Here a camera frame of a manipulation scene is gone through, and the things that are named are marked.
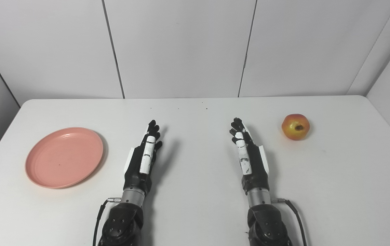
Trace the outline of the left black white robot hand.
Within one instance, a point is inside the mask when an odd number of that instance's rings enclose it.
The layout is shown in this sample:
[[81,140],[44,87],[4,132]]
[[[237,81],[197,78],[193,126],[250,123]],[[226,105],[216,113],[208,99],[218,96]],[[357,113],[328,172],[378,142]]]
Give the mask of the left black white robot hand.
[[151,173],[157,153],[163,143],[160,141],[160,126],[151,120],[140,145],[131,148],[125,167],[123,188],[136,188],[147,195],[152,187]]

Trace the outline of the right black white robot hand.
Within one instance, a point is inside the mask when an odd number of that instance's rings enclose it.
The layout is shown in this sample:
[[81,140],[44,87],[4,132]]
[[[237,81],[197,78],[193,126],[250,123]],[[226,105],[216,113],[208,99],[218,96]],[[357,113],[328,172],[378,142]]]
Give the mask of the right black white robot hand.
[[258,146],[240,118],[234,118],[230,133],[232,142],[238,150],[238,158],[243,173],[241,184],[246,195],[252,189],[270,190],[266,153],[263,146]]

